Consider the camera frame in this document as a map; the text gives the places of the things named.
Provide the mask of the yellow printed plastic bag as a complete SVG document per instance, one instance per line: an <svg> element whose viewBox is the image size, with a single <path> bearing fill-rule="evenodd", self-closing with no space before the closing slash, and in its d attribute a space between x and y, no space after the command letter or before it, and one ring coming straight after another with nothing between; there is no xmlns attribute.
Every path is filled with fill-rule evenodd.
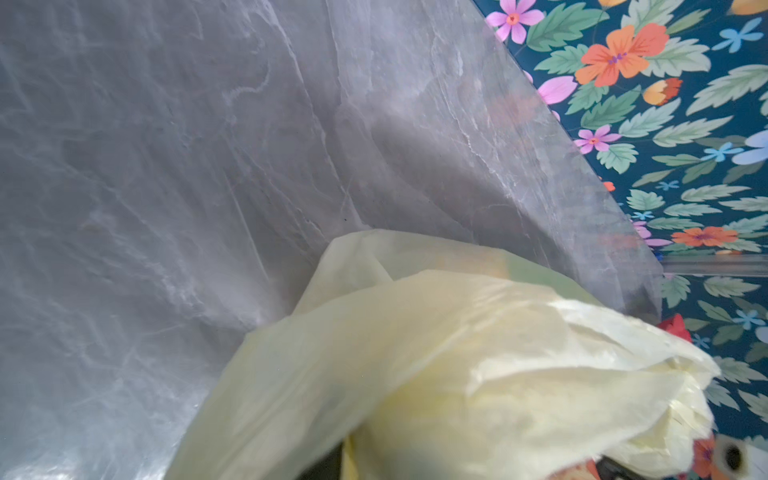
<svg viewBox="0 0 768 480"><path fill-rule="evenodd" d="M501 249L370 230L333 240L293 313L249 333L170 479L549 479L608 458L687 470L714 359Z"/></svg>

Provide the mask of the red flower-shaped plate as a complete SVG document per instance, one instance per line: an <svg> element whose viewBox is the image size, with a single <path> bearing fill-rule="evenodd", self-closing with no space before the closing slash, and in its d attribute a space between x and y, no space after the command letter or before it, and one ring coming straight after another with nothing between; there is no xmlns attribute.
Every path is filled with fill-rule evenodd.
<svg viewBox="0 0 768 480"><path fill-rule="evenodd" d="M675 314L672 317L660 322L657 327L689 343L693 342L691 333L685 325L683 316L680 314Z"/></svg>

